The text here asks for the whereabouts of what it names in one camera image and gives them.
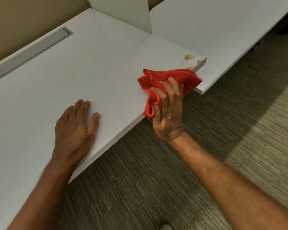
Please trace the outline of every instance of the gray carpet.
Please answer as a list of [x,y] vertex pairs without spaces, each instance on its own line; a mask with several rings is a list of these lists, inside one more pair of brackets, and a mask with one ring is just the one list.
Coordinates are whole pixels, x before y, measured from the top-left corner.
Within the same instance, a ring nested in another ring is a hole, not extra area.
[[[273,31],[204,95],[187,132],[288,207],[288,35]],[[230,229],[199,180],[146,119],[69,185],[60,229]]]

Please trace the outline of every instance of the red cloth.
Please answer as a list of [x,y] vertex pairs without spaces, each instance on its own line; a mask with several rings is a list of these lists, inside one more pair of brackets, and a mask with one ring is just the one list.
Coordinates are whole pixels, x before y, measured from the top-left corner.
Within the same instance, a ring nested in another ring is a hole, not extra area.
[[154,104],[158,105],[160,111],[162,110],[161,100],[159,96],[150,89],[151,87],[159,88],[167,95],[167,92],[160,81],[169,82],[168,78],[173,77],[178,82],[180,89],[181,85],[184,84],[182,94],[184,97],[202,82],[202,79],[197,77],[196,74],[189,69],[176,69],[170,71],[152,71],[143,69],[143,73],[144,76],[138,78],[138,82],[142,89],[148,93],[148,99],[146,101],[143,116],[149,118],[152,118],[155,114]]

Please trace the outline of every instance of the hand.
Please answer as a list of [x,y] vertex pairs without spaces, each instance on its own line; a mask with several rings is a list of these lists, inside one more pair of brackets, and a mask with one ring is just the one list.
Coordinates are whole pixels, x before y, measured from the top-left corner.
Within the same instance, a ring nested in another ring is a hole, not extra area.
[[56,143],[52,160],[76,166],[89,153],[96,139],[100,117],[99,113],[95,113],[87,127],[89,105],[89,101],[79,99],[56,122]]
[[169,143],[184,132],[182,123],[183,85],[180,90],[178,82],[172,77],[169,78],[169,83],[163,81],[161,83],[168,96],[159,88],[151,88],[162,101],[162,113],[160,113],[159,107],[154,105],[153,126],[157,136]]

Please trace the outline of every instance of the desk surface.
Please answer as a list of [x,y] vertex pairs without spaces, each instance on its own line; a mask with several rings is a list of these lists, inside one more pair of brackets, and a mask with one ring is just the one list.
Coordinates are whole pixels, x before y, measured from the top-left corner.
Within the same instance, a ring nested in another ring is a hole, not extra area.
[[[92,103],[88,119],[101,114],[96,143],[73,179],[143,118],[147,95],[137,82],[143,68],[188,68],[203,61],[197,70],[205,60],[92,9],[62,26],[73,34],[0,79],[0,230],[51,158],[54,126],[68,106],[82,98]],[[187,54],[194,58],[185,61]]]
[[150,11],[153,34],[207,56],[204,93],[288,13],[288,0],[165,0]]

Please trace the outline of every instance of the shoe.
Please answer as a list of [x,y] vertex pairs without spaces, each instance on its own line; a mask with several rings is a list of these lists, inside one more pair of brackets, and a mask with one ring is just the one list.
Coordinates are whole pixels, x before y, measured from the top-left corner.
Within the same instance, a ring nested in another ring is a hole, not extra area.
[[169,226],[168,224],[163,225],[160,230],[173,230],[171,226]]

